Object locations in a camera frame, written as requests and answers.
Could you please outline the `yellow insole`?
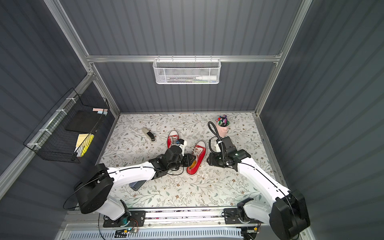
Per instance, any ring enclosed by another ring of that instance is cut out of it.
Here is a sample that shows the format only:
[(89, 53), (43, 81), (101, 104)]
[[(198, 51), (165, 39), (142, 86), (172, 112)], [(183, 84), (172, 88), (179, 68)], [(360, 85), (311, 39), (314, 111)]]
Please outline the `yellow insole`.
[(191, 171), (197, 164), (197, 161), (193, 161), (193, 163), (189, 166), (189, 170)]

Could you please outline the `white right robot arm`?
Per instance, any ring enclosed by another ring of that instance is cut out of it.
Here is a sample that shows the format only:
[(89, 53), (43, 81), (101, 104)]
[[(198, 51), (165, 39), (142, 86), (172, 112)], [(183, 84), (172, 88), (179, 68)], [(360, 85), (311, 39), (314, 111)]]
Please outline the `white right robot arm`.
[(265, 204), (247, 198), (230, 212), (224, 210), (227, 222), (258, 221), (272, 228), (280, 240), (291, 240), (311, 225), (307, 204), (300, 191), (291, 191), (267, 174), (245, 150), (237, 150), (230, 137), (218, 138), (217, 149), (209, 154), (210, 166), (230, 168), (247, 178), (262, 196)]

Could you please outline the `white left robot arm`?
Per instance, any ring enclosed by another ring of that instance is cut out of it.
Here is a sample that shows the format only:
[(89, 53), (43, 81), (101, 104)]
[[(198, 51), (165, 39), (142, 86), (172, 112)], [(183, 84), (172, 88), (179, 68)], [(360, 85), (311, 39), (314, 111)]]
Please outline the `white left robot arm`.
[(97, 164), (75, 185), (75, 196), (82, 214), (97, 212), (116, 221), (130, 213), (122, 200), (112, 197), (111, 191), (136, 182), (146, 182), (166, 176), (169, 171), (189, 167), (196, 160), (181, 147), (172, 146), (165, 154), (147, 162), (121, 168)]

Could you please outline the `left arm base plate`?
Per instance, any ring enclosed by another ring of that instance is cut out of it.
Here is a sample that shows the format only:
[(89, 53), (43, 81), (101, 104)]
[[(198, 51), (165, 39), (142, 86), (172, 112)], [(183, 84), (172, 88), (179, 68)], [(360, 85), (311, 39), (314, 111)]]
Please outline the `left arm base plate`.
[(104, 228), (133, 228), (142, 227), (146, 218), (146, 211), (130, 211), (128, 214), (122, 215), (117, 220), (111, 220), (104, 216)]

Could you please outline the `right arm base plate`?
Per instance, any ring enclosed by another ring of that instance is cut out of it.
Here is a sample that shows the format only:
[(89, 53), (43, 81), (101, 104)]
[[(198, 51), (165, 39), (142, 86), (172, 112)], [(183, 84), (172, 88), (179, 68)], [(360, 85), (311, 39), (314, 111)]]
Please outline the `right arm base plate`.
[(224, 218), (226, 225), (258, 223), (257, 220), (248, 218), (245, 213), (237, 208), (225, 208), (223, 209), (221, 215)]

